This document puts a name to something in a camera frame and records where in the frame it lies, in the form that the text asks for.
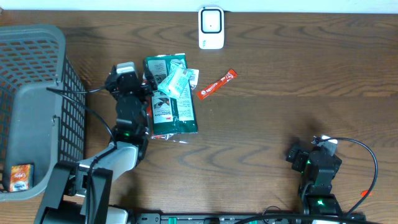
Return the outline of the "mint green wipes pack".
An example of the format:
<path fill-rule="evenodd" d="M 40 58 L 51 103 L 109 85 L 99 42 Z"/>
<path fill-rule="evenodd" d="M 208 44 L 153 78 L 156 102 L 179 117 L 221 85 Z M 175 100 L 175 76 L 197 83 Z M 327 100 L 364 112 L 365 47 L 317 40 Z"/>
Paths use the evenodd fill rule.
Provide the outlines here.
<path fill-rule="evenodd" d="M 167 96 L 179 99 L 187 86 L 193 72 L 183 66 L 182 63 L 171 61 L 169 75 L 158 85 L 158 90 Z"/>

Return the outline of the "red dustpan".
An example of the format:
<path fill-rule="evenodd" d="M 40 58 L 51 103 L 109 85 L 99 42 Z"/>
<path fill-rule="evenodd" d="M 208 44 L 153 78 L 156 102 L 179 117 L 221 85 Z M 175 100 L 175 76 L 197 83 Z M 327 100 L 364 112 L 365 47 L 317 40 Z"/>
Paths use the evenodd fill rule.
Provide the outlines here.
<path fill-rule="evenodd" d="M 144 73 L 142 75 L 142 83 L 144 83 Z M 151 139 L 159 139 L 159 140 L 164 140 L 164 141 L 174 141 L 174 142 L 182 142 L 182 143 L 186 143 L 188 142 L 189 136 L 192 134 L 196 134 L 196 133 L 191 133 L 191 134 L 174 134 L 174 135 L 170 135 L 168 138 L 156 138 L 152 135 L 152 113 L 150 111 L 151 109 L 151 98 L 152 96 L 147 97 L 146 99 L 148 100 L 148 107 L 146 109 L 146 113 L 149 119 L 149 130 L 147 131 L 147 134 L 149 135 L 149 137 Z"/>

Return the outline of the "green grip gloves package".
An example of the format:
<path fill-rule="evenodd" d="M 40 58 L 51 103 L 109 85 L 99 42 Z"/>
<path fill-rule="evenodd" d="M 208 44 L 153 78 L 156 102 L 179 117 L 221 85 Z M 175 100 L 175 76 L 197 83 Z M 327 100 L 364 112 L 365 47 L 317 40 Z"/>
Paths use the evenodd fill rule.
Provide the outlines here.
<path fill-rule="evenodd" d="M 156 84 L 160 84 L 173 72 L 173 66 L 187 68 L 185 54 L 157 55 L 146 58 L 146 65 L 153 74 Z M 152 135 L 168 138 L 174 134 L 191 134 L 198 131 L 193 106 L 192 91 L 189 85 L 184 88 L 180 98 L 175 99 L 154 91 L 151 98 Z"/>

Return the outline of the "red snack stick packet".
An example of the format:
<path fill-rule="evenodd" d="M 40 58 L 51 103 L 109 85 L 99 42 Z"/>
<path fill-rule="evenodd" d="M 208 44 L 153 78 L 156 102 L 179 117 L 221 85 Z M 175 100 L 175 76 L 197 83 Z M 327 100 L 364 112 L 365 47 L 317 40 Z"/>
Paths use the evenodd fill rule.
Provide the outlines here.
<path fill-rule="evenodd" d="M 197 97 L 200 100 L 204 100 L 206 97 L 210 96 L 212 93 L 216 92 L 219 88 L 221 88 L 223 85 L 228 83 L 229 81 L 235 79 L 238 76 L 238 74 L 233 70 L 230 69 L 226 75 L 224 75 L 222 78 L 217 80 L 216 82 L 208 85 L 206 88 L 200 90 L 197 92 Z"/>

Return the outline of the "orange tissue pack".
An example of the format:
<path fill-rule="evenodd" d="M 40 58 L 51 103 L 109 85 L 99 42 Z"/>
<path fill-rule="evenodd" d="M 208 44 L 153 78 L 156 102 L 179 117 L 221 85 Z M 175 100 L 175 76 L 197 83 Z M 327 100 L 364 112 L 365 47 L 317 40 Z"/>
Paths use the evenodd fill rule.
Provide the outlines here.
<path fill-rule="evenodd" d="M 23 164 L 12 166 L 10 174 L 10 192 L 29 190 L 33 187 L 34 165 Z"/>

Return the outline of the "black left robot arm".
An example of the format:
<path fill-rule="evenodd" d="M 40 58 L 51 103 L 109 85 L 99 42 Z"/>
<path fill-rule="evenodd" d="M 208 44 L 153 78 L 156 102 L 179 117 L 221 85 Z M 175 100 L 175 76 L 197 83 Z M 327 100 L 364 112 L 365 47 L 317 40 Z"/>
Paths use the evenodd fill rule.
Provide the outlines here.
<path fill-rule="evenodd" d="M 135 223 L 126 208 L 109 204 L 111 184 L 135 168 L 148 146 L 148 99 L 157 89 L 149 70 L 146 82 L 136 74 L 134 62 L 112 67 L 104 87 L 116 100 L 116 124 L 106 127 L 106 149 L 78 162 L 55 164 L 35 217 L 35 223 Z"/>

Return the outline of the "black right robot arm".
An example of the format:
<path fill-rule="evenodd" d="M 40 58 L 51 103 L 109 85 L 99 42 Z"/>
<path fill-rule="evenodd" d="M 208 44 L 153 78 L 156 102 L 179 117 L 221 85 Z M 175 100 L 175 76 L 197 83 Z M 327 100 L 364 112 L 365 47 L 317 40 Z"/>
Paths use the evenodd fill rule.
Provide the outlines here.
<path fill-rule="evenodd" d="M 304 215 L 340 216 L 340 205 L 332 194 L 332 180 L 338 172 L 342 160 L 335 155 L 335 140 L 316 143 L 309 151 L 299 142 L 291 145 L 286 161 L 292 169 L 301 173 L 298 187 L 300 213 Z"/>

